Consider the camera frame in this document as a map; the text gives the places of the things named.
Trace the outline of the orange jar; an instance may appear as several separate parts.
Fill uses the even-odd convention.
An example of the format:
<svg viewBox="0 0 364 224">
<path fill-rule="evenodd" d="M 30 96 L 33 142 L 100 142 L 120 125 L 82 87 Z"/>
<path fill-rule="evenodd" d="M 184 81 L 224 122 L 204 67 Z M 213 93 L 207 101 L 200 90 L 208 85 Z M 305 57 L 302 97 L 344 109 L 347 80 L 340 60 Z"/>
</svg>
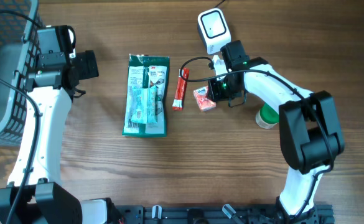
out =
<svg viewBox="0 0 364 224">
<path fill-rule="evenodd" d="M 208 86 L 194 90 L 194 97 L 200 111 L 208 111 L 216 107 L 216 103 L 208 98 Z"/>
</svg>

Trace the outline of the green lidded jar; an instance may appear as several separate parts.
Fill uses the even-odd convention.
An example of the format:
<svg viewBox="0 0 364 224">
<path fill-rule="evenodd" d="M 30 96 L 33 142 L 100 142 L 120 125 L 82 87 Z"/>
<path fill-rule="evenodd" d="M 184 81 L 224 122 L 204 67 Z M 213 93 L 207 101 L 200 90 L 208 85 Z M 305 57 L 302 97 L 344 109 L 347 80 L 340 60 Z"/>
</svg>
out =
<svg viewBox="0 0 364 224">
<path fill-rule="evenodd" d="M 279 122 L 279 115 L 268 104 L 264 104 L 263 107 L 257 112 L 255 116 L 256 123 L 263 129 L 271 129 Z"/>
</svg>

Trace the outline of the red stick sachet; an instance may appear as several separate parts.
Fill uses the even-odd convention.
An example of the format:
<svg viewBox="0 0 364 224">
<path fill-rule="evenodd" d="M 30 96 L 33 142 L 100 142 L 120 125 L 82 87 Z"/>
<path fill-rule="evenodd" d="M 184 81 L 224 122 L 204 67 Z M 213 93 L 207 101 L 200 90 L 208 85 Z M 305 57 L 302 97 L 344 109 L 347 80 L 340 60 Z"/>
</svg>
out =
<svg viewBox="0 0 364 224">
<path fill-rule="evenodd" d="M 186 87 L 187 87 L 187 82 L 184 79 L 182 79 L 181 77 L 178 77 L 177 89 L 176 89 L 174 101 L 172 104 L 173 110 L 182 110 L 183 109 L 183 102 L 184 102 Z"/>
</svg>

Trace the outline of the teal snack packet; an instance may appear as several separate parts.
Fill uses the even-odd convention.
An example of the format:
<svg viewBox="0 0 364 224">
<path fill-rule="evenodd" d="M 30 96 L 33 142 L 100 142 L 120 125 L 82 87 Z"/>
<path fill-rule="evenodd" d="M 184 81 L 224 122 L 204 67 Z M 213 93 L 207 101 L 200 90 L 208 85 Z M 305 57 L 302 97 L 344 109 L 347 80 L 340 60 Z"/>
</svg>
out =
<svg viewBox="0 0 364 224">
<path fill-rule="evenodd" d="M 157 123 L 156 117 L 157 87 L 133 88 L 134 110 L 131 121 L 139 124 Z"/>
</svg>

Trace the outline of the green 3M package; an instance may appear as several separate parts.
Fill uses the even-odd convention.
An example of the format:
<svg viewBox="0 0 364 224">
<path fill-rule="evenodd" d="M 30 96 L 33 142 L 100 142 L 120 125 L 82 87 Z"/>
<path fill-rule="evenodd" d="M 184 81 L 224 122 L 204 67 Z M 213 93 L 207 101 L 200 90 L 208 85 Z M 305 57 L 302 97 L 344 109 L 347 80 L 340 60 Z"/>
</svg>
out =
<svg viewBox="0 0 364 224">
<path fill-rule="evenodd" d="M 128 67 L 126 111 L 124 116 L 124 136 L 141 138 L 164 137 L 166 131 L 166 109 L 164 106 L 169 81 L 169 57 L 130 55 Z M 156 86 L 157 123 L 139 124 L 131 121 L 135 106 L 133 88 Z"/>
</svg>

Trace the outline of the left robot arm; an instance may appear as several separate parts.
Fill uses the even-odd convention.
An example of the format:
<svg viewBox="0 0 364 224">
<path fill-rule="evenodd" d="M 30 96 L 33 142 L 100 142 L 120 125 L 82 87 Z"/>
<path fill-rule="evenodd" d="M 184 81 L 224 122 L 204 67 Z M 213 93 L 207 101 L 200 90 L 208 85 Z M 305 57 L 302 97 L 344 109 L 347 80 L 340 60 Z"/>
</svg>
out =
<svg viewBox="0 0 364 224">
<path fill-rule="evenodd" d="M 60 184 L 65 121 L 80 80 L 98 77 L 95 53 L 76 53 L 77 38 L 68 25 L 37 31 L 40 53 L 28 70 L 21 95 L 27 110 L 17 162 L 0 189 L 1 223 L 82 223 L 83 206 Z"/>
</svg>

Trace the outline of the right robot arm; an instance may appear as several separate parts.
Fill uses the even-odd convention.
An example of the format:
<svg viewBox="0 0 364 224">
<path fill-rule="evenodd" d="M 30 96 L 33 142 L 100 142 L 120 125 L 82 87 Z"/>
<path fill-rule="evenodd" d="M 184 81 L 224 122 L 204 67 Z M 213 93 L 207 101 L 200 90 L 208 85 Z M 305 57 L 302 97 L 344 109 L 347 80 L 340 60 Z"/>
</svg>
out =
<svg viewBox="0 0 364 224">
<path fill-rule="evenodd" d="M 345 147 L 334 99 L 314 93 L 278 74 L 263 58 L 249 58 L 239 40 L 221 47 L 214 58 L 215 77 L 209 81 L 213 101 L 232 100 L 251 93 L 272 109 L 270 118 L 260 111 L 257 120 L 279 125 L 280 147 L 289 166 L 279 203 L 289 222 L 303 219 L 312 210 L 321 177 L 334 168 Z"/>
</svg>

